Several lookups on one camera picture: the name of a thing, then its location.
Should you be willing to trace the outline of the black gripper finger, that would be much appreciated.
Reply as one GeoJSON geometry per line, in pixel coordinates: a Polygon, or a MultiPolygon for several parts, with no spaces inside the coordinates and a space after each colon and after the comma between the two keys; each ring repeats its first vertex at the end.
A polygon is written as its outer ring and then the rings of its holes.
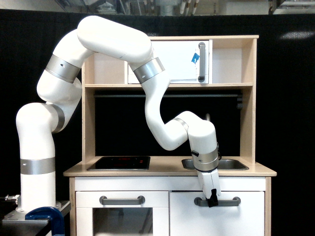
{"type": "Polygon", "coordinates": [[[219,205],[216,189],[211,190],[211,196],[210,198],[207,199],[207,204],[208,204],[208,207],[216,207],[219,205]]]}

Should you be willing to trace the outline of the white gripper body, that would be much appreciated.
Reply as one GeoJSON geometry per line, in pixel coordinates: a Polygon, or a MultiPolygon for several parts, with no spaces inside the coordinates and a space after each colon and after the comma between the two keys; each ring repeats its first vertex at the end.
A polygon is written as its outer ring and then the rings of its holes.
{"type": "Polygon", "coordinates": [[[216,195],[221,195],[220,179],[217,169],[214,169],[210,172],[197,171],[197,174],[200,186],[206,199],[210,199],[213,189],[216,189],[216,195]]]}

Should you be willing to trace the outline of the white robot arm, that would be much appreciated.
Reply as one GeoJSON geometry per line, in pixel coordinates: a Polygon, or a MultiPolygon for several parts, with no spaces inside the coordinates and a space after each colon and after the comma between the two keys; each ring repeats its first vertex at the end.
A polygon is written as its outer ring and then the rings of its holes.
{"type": "Polygon", "coordinates": [[[218,145],[214,125],[192,112],[168,123],[160,115],[161,99],[170,78],[149,37],[136,29],[88,16],[57,44],[43,71],[37,94],[42,103],[19,109],[16,127],[20,145],[21,198],[19,210],[30,212],[56,205],[55,145],[52,135],[68,124],[82,95],[77,75],[84,61],[101,53],[127,61],[145,92],[145,118],[159,145],[174,150],[189,142],[194,166],[209,207],[219,204],[218,145]]]}

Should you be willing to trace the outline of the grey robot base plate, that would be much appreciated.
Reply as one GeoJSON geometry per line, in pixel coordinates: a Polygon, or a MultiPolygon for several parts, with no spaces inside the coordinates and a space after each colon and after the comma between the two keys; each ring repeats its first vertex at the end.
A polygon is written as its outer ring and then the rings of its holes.
{"type": "MultiPolygon", "coordinates": [[[[60,201],[56,202],[56,208],[61,212],[63,217],[65,217],[71,210],[70,201],[60,201]]],[[[26,220],[26,213],[24,211],[13,210],[4,216],[2,222],[4,224],[36,224],[36,225],[47,225],[49,223],[48,219],[35,219],[26,220]]]]}

